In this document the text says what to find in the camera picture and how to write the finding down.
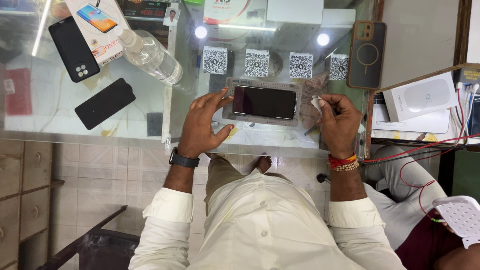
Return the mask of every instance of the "shirt cuff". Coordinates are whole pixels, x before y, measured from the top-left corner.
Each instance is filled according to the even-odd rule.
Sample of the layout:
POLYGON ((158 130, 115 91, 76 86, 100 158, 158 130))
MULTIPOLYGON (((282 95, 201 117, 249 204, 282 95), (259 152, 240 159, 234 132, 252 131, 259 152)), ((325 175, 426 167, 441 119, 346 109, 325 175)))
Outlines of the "shirt cuff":
POLYGON ((346 202, 330 202, 328 221, 338 228, 365 228, 376 225, 385 227, 377 207, 370 198, 346 202))
POLYGON ((144 218, 190 223, 193 219, 193 195, 162 187, 142 214, 144 218))

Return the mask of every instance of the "red phone case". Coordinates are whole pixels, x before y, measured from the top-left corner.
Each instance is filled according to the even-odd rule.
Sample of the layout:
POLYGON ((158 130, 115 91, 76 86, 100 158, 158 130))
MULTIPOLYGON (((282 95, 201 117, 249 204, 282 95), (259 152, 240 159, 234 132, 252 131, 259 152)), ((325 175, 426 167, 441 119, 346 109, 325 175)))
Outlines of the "red phone case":
POLYGON ((5 84, 5 108, 7 115, 32 114, 30 99, 30 71, 28 68, 6 70, 3 83, 5 84))

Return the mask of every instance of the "phone alignment tray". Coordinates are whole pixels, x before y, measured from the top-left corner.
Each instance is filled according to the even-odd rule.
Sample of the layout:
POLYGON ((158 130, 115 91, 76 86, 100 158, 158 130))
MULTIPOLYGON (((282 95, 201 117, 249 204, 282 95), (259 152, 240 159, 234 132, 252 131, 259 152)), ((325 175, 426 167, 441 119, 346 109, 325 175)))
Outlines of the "phone alignment tray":
POLYGON ((230 95, 233 96, 235 93, 235 87, 237 86, 251 86, 251 87, 261 87, 261 88, 293 91, 296 94, 297 101, 295 103, 296 104, 295 113, 292 119, 279 119, 279 118, 271 118, 271 117, 256 116, 256 115, 236 114, 233 112, 233 102, 223 107, 223 113, 222 113, 223 119, 253 122, 253 123, 260 123, 260 124, 293 126, 293 127, 296 127, 298 125, 298 115, 300 113, 302 86, 253 81, 248 79, 237 79, 232 77, 227 78, 226 86, 228 86, 228 91, 226 96, 230 96, 230 95))

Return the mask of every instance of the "black phone screen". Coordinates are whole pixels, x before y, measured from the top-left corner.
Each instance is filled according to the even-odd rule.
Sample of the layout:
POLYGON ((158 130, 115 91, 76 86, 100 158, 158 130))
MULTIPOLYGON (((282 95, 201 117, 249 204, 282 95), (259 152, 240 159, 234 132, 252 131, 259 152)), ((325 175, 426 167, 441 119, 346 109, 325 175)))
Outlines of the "black phone screen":
POLYGON ((132 87, 120 78, 75 108, 88 130, 93 129, 128 104, 135 101, 132 87))
POLYGON ((73 82, 78 83, 100 72, 96 59, 72 16, 50 25, 48 31, 73 82))
POLYGON ((296 96, 293 91, 237 86, 235 87, 233 112, 292 119, 297 103, 296 96))

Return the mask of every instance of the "laptop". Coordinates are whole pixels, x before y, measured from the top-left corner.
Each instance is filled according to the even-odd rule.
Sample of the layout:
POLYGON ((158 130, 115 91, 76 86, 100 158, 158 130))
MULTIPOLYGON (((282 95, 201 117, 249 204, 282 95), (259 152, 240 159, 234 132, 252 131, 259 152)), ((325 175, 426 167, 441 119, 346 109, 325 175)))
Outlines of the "laptop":
POLYGON ((372 129, 447 133, 450 124, 450 110, 438 110, 402 122, 390 122, 384 94, 375 94, 373 99, 372 129))

